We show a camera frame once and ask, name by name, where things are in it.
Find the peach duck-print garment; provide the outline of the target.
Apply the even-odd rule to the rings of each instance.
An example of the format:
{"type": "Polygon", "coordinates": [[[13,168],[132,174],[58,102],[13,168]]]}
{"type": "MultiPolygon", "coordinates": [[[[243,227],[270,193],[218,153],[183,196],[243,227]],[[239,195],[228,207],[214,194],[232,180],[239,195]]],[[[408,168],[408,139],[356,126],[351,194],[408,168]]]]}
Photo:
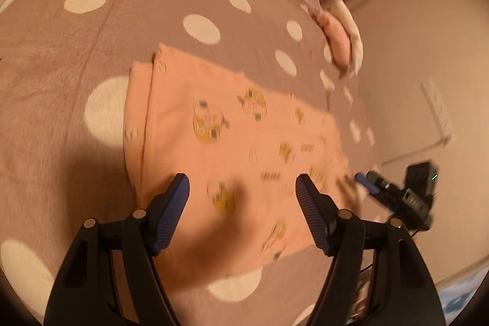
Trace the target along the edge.
{"type": "Polygon", "coordinates": [[[347,158],[331,114],[170,46],[132,65],[123,132],[141,204],[176,174],[190,180],[159,260],[176,272],[233,275],[310,246],[295,197],[300,174],[347,205],[347,158]]]}

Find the folded pink garment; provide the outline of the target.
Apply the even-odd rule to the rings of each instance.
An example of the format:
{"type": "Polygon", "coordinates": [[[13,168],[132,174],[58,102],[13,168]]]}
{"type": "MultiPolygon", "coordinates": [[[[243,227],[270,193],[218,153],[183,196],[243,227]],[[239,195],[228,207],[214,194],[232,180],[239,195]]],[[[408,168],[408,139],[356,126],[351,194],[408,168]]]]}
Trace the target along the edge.
{"type": "Polygon", "coordinates": [[[317,23],[326,37],[325,59],[334,63],[341,72],[346,72],[351,63],[351,41],[346,29],[328,11],[318,13],[317,23]]]}

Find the folded white garment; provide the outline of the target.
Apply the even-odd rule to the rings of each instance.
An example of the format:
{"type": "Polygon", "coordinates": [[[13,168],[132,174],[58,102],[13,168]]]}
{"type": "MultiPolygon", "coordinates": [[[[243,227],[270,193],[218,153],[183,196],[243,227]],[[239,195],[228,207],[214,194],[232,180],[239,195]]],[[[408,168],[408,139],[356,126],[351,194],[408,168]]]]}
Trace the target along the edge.
{"type": "Polygon", "coordinates": [[[358,25],[343,0],[334,0],[329,11],[341,22],[350,38],[351,63],[347,71],[350,76],[356,76],[361,69],[364,57],[364,45],[358,25]]]}

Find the brown polka-dot bed blanket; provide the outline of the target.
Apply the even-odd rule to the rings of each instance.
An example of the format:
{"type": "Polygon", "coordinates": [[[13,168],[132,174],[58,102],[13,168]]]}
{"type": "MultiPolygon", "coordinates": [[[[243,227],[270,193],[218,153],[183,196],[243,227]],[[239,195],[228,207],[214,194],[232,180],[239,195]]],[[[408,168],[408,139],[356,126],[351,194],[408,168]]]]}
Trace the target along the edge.
{"type": "MultiPolygon", "coordinates": [[[[1,269],[38,323],[76,233],[138,201],[124,155],[130,69],[159,46],[292,94],[334,118],[349,175],[375,164],[358,80],[325,59],[305,0],[1,0],[1,269]]],[[[314,243],[233,275],[155,266],[184,325],[290,325],[330,262],[314,243]]]]}

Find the white wall power strip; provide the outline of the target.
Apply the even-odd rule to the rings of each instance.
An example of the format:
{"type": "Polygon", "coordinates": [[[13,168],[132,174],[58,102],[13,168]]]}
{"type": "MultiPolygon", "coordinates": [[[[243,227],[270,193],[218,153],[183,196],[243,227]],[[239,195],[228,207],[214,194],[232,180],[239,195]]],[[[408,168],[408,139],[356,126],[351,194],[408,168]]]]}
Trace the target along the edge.
{"type": "Polygon", "coordinates": [[[441,144],[447,146],[454,138],[454,128],[443,96],[433,79],[422,81],[420,88],[433,116],[441,144]]]}

